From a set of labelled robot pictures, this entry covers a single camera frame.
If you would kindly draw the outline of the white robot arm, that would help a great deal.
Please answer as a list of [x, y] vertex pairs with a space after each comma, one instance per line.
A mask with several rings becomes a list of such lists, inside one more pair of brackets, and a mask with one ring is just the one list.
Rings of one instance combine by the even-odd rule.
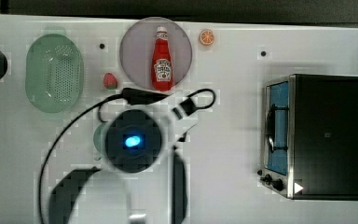
[[183, 224], [186, 167], [176, 151], [196, 107], [136, 106], [102, 125], [100, 162], [67, 174], [49, 195], [48, 224]]

